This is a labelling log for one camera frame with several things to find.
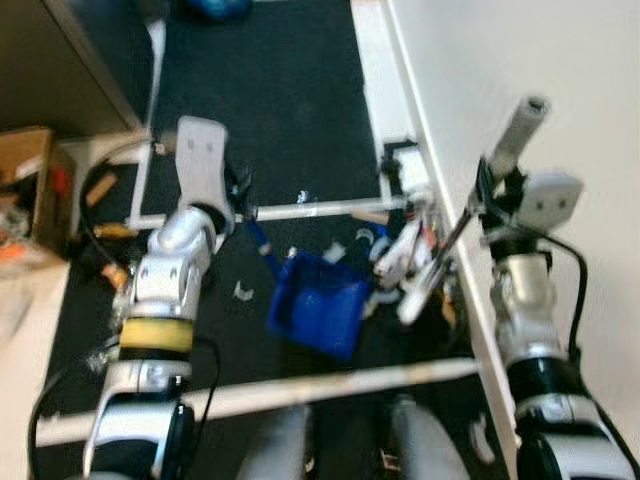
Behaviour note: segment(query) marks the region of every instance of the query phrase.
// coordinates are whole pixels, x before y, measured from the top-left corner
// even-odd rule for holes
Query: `clutter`
[[[358,210],[353,212],[351,216],[364,222],[376,223],[378,225],[384,225],[385,227],[389,224],[388,212],[367,212],[365,210]]]
[[[71,233],[75,163],[47,128],[0,134],[0,278],[60,261]]]
[[[107,172],[96,182],[96,184],[89,190],[85,200],[89,208],[97,205],[106,195],[109,190],[118,182],[118,177],[112,172]]]
[[[253,289],[243,290],[240,280],[238,280],[238,282],[236,283],[236,288],[233,289],[234,298],[237,298],[241,302],[249,302],[253,300],[253,293]]]
[[[121,290],[127,284],[129,276],[127,272],[117,265],[110,263],[102,268],[102,276],[109,280],[111,286],[116,290]]]
[[[480,413],[480,419],[477,422],[469,425],[469,438],[476,456],[482,463],[490,465],[496,461],[496,454],[493,453],[487,440],[487,418],[484,412]]]
[[[369,261],[376,262],[382,256],[384,251],[391,245],[391,239],[389,237],[380,237],[375,241],[369,252]]]
[[[365,238],[369,241],[369,245],[373,246],[373,242],[375,241],[375,237],[373,236],[373,232],[367,228],[361,228],[356,232],[356,240],[360,240],[361,238]]]
[[[379,305],[390,305],[400,300],[400,290],[378,290],[372,295],[374,301]]]
[[[300,193],[298,194],[298,200],[296,201],[296,203],[298,205],[302,205],[303,203],[307,203],[309,201],[309,198],[310,198],[310,195],[308,190],[300,190]]]
[[[138,236],[137,230],[132,230],[121,223],[104,223],[93,227],[93,233],[98,238],[106,240],[122,240],[125,238],[135,238]]]
[[[324,251],[322,258],[330,264],[338,263],[347,254],[347,249],[338,242],[333,242],[331,246]]]
[[[349,360],[370,291],[369,280],[346,265],[299,252],[282,267],[269,328],[295,343]]]
[[[407,276],[418,243],[420,227],[420,220],[407,222],[398,239],[376,261],[373,272],[377,275],[382,288],[393,288]]]

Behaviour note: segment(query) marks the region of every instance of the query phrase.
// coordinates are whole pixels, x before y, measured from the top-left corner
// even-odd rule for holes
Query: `yellow band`
[[[189,353],[193,344],[193,325],[169,318],[130,318],[120,334],[122,348],[153,348]]]

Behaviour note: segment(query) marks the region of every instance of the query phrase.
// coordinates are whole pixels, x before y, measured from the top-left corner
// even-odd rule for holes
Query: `blue basket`
[[[269,328],[292,342],[349,360],[370,292],[362,274],[300,252],[280,270]]]

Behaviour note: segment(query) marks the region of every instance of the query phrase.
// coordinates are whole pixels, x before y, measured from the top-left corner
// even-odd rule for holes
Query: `white plastic fragment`
[[[302,205],[303,203],[307,203],[309,198],[311,198],[309,190],[300,190],[300,193],[298,194],[298,201],[296,203],[298,205]]]
[[[369,245],[373,245],[375,241],[375,237],[373,236],[373,232],[368,228],[361,228],[356,232],[356,240],[360,240],[361,238],[366,238],[369,241]]]
[[[469,425],[469,437],[471,445],[482,463],[490,465],[496,461],[496,454],[493,453],[487,440],[487,419],[484,412],[480,414],[480,419],[477,422]]]
[[[389,240],[389,237],[380,237],[378,240],[376,240],[376,242],[371,247],[371,251],[369,252],[369,261],[377,261],[382,256],[382,252],[384,252],[389,245],[391,245],[391,240]]]
[[[234,288],[233,290],[234,298],[237,298],[241,302],[248,302],[250,300],[253,300],[253,293],[254,293],[253,289],[243,290],[240,280],[238,280],[238,283],[236,283],[236,288]]]
[[[332,265],[338,263],[342,257],[347,254],[347,249],[338,242],[333,242],[331,246],[324,251],[322,258]]]
[[[373,294],[375,301],[380,305],[389,305],[400,300],[400,290],[379,290]]]

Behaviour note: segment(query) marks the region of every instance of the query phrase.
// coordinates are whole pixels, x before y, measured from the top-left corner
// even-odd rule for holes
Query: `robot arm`
[[[148,241],[83,455],[94,472],[177,479],[192,454],[191,407],[180,400],[191,378],[200,283],[235,217],[226,201],[222,125],[183,117],[176,165],[178,210]]]
[[[480,162],[476,189],[494,260],[498,348],[522,439],[518,477],[631,480],[633,461],[604,424],[578,363],[561,347],[553,318],[551,254],[538,246],[571,217],[582,184],[560,173],[525,177],[517,169],[519,153],[548,111],[540,97],[519,105],[496,151]],[[505,187],[496,194],[502,181]]]

